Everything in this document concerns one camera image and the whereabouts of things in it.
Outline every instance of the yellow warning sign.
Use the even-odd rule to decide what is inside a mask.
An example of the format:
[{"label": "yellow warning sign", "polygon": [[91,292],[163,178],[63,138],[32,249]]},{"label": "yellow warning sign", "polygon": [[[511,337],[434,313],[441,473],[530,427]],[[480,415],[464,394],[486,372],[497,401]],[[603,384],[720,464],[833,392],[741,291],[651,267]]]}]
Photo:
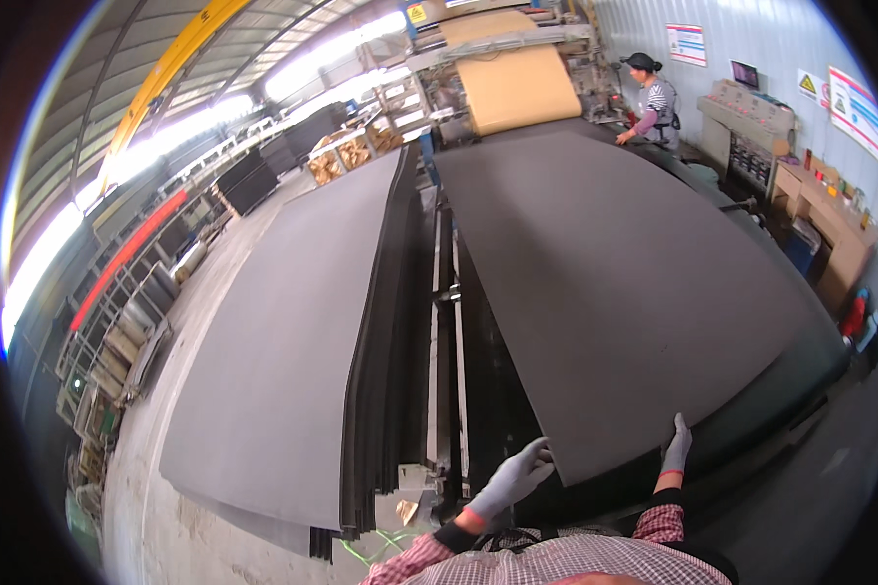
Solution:
[{"label": "yellow warning sign", "polygon": [[813,80],[810,79],[809,75],[804,75],[803,79],[800,80],[799,86],[806,89],[808,92],[815,94],[817,92],[817,88],[813,85]]},{"label": "yellow warning sign", "polygon": [[426,10],[423,9],[423,5],[420,3],[407,6],[406,14],[410,17],[410,22],[412,22],[413,24],[416,24],[417,22],[422,22],[426,19]]}]

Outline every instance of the red plaid shirt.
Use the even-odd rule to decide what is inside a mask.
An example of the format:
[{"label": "red plaid shirt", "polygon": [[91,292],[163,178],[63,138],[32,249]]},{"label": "red plaid shirt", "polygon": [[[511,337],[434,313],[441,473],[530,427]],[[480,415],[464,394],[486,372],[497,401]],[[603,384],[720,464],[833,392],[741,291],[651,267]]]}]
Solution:
[{"label": "red plaid shirt", "polygon": [[631,538],[576,533],[528,546],[521,554],[455,554],[432,534],[371,567],[362,585],[571,583],[587,575],[628,575],[655,585],[730,585],[707,563],[660,543],[682,541],[682,507],[664,504],[641,514]]}]

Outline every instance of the stack of foam sheets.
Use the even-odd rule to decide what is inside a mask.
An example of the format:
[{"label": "stack of foam sheets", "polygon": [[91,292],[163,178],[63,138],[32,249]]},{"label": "stack of foam sheets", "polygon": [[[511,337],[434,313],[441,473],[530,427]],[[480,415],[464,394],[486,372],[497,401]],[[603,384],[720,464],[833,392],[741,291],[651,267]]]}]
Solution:
[{"label": "stack of foam sheets", "polygon": [[540,124],[435,159],[566,486],[656,449],[677,412],[712,415],[804,313],[722,212],[584,134]]},{"label": "stack of foam sheets", "polygon": [[375,528],[425,458],[433,208],[409,145],[283,207],[211,321],[160,473],[298,554]]}]

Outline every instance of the ceiling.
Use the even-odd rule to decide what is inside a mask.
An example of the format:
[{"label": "ceiling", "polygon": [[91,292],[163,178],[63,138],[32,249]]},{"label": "ceiling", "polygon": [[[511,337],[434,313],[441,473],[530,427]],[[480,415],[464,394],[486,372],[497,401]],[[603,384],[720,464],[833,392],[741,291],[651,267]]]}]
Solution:
[{"label": "ceiling", "polygon": [[[224,23],[161,94],[139,133],[183,111],[247,92],[301,43],[368,0],[253,0]],[[113,0],[51,101],[27,163],[17,206],[14,255],[42,215],[67,204],[87,181],[152,67],[207,0]],[[75,161],[77,169],[73,172]]]}]

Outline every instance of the wooden desk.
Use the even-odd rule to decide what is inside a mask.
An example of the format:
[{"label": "wooden desk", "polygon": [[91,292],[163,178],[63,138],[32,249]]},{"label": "wooden desk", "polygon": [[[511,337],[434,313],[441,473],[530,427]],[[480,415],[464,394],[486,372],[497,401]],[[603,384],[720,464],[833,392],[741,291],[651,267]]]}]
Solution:
[{"label": "wooden desk", "polygon": [[817,283],[817,294],[838,313],[878,244],[878,228],[860,226],[861,216],[845,206],[842,194],[830,195],[812,170],[779,161],[771,193],[774,209],[813,224],[832,248],[829,265]]}]

